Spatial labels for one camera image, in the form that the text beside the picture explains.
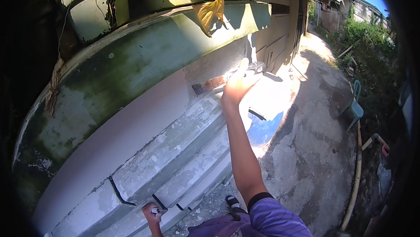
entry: foot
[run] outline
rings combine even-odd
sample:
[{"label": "foot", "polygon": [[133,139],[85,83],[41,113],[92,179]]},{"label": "foot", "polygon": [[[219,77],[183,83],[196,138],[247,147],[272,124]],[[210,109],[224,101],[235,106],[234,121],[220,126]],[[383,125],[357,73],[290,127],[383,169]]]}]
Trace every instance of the foot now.
[{"label": "foot", "polygon": [[238,199],[236,199],[234,196],[232,195],[228,195],[226,196],[226,203],[228,203],[229,207],[231,209],[233,208],[240,208],[239,206],[239,202]]}]

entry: sleeve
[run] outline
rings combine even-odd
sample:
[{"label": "sleeve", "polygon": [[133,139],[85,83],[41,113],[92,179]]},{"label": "sleeve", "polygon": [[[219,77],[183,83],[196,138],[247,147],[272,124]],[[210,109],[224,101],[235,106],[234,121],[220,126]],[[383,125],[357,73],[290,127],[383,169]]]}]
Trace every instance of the sleeve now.
[{"label": "sleeve", "polygon": [[302,220],[268,192],[255,195],[248,212],[252,227],[265,236],[312,236]]}]

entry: plastic chair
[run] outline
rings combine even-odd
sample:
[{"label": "plastic chair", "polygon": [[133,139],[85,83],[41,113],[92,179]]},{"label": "plastic chair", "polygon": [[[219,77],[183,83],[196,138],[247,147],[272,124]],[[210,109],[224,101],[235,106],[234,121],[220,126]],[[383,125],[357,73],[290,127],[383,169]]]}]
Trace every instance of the plastic chair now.
[{"label": "plastic chair", "polygon": [[352,121],[352,123],[350,124],[350,126],[347,128],[346,131],[349,131],[350,128],[356,123],[356,121],[360,118],[363,117],[363,113],[364,110],[363,108],[359,105],[359,97],[360,97],[360,91],[361,91],[361,85],[360,85],[360,81],[356,80],[354,82],[354,93],[353,93],[353,98],[352,100],[347,103],[347,105],[341,110],[339,116],[341,114],[343,114],[348,108],[352,110],[353,114],[354,114],[354,119]]}]

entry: alley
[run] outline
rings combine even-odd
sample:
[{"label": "alley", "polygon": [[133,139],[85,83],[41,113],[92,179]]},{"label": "alley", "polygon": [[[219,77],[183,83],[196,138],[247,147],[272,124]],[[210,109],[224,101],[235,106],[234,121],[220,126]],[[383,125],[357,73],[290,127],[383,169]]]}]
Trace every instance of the alley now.
[{"label": "alley", "polygon": [[[352,188],[356,136],[346,132],[349,116],[337,118],[351,98],[349,83],[329,63],[328,45],[311,33],[299,53],[277,75],[291,87],[290,107],[268,146],[255,148],[268,191],[323,236],[341,223]],[[233,177],[221,183],[166,236],[187,235],[187,227],[227,214],[225,196],[243,200]]]}]

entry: purple shirt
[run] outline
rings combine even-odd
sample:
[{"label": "purple shirt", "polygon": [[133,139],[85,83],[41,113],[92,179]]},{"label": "purple shirt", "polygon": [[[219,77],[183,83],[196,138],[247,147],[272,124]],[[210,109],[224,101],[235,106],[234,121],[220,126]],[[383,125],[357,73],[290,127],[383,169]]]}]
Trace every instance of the purple shirt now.
[{"label": "purple shirt", "polygon": [[225,215],[188,227],[190,237],[312,236],[302,220],[273,198],[258,200],[240,221]]}]

